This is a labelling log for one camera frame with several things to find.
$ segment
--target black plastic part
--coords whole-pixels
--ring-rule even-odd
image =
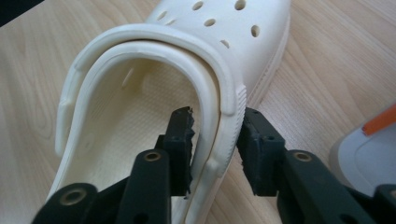
[[[159,137],[160,141],[163,138],[162,148],[170,158],[172,196],[186,196],[190,192],[193,123],[192,110],[180,108],[172,113],[165,136]]]
[[[285,139],[259,111],[247,108],[236,145],[253,193],[276,196],[276,164],[286,150]]]
[[[72,184],[59,189],[35,216],[34,224],[90,223],[89,212],[97,189],[90,184]]]
[[[164,150],[141,152],[125,187],[117,224],[171,223],[169,156]]]
[[[124,178],[97,194],[88,218],[89,222],[87,223],[115,223],[128,179],[129,177]]]
[[[375,223],[314,154],[290,150],[284,159],[282,171],[291,190],[284,193],[294,195],[304,223]],[[284,223],[295,216],[280,215]]]

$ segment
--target crocs shoe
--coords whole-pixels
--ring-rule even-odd
[[[396,104],[338,141],[330,166],[344,185],[373,197],[376,187],[396,185]]]
[[[279,66],[290,0],[163,0],[145,23],[97,36],[70,67],[58,109],[62,157],[50,194],[76,182],[99,190],[129,175],[172,111],[190,106],[197,133],[191,194],[174,223],[204,222],[233,155],[245,107]]]

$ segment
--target ventilation hole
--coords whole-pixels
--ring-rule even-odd
[[[205,22],[205,26],[212,26],[216,23],[215,19],[210,19]]]
[[[247,5],[247,2],[245,0],[238,0],[235,3],[235,9],[238,10],[238,11],[242,10],[242,9],[245,8],[246,5]]]
[[[172,25],[176,20],[171,20],[169,22],[167,22],[165,25]]]
[[[260,34],[260,27],[257,25],[254,25],[251,27],[251,35],[253,35],[254,37],[259,36]]]
[[[227,40],[220,40],[221,44],[223,44],[227,49],[230,48],[230,44],[227,42]]]
[[[196,11],[196,10],[200,9],[203,5],[204,5],[204,2],[199,1],[199,2],[195,3],[195,5],[192,7],[192,10]]]
[[[161,14],[158,16],[157,21],[160,21],[162,18],[164,18],[165,15],[166,15],[166,12],[167,12],[167,11],[164,11],[163,13],[161,13]]]

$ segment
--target white clog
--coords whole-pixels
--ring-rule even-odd
[[[261,101],[279,66],[290,0],[164,0],[146,23],[97,36],[70,67],[59,104],[50,195],[75,182],[99,190],[153,148],[171,112],[190,106],[197,133],[191,195],[173,223],[204,222],[233,155],[245,107]]]

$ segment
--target wood grain surface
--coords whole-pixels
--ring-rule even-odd
[[[47,0],[0,28],[0,223],[29,223],[60,159],[57,104],[68,67],[103,31],[143,21],[158,0]],[[290,38],[260,111],[289,149],[329,151],[396,100],[396,2],[292,0]],[[240,158],[207,223],[280,223],[276,199],[252,195]]]

